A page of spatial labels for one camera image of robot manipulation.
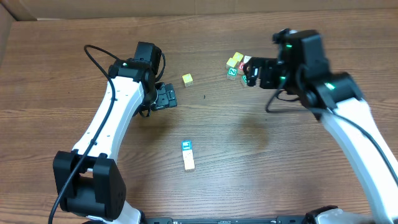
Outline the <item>blue letter block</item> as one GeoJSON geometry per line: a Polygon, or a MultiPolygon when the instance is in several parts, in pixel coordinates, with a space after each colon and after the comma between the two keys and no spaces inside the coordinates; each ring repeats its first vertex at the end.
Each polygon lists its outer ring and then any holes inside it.
{"type": "Polygon", "coordinates": [[[191,140],[182,141],[182,150],[183,151],[192,150],[192,142],[191,142],[191,140]]]}

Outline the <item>white pattern block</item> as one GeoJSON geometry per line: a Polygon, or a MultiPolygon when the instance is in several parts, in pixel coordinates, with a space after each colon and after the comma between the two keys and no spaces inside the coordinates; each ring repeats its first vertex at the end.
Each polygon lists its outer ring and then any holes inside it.
{"type": "Polygon", "coordinates": [[[193,160],[193,150],[192,149],[183,150],[182,155],[183,155],[183,160],[185,160],[185,161],[193,160]]]}

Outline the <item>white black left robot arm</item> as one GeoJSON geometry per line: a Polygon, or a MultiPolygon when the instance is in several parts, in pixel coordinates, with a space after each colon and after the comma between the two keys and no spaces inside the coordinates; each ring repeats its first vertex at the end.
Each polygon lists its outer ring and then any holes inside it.
{"type": "Polygon", "coordinates": [[[142,211],[126,200],[126,184],[117,159],[129,123],[139,114],[177,106],[171,84],[161,82],[165,55],[153,43],[139,42],[132,58],[116,58],[101,72],[107,79],[104,98],[88,129],[70,152],[58,151],[53,173],[57,208],[89,218],[91,223],[146,223],[142,211]]]}

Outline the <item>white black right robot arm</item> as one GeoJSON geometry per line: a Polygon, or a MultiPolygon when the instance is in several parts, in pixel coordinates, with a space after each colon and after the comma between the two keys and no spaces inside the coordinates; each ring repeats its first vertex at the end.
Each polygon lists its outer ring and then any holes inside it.
{"type": "Polygon", "coordinates": [[[397,159],[374,122],[363,92],[347,72],[333,73],[317,30],[284,29],[272,36],[276,58],[244,64],[247,86],[295,95],[332,135],[356,174],[372,215],[334,205],[312,210],[303,223],[397,223],[397,159]]]}

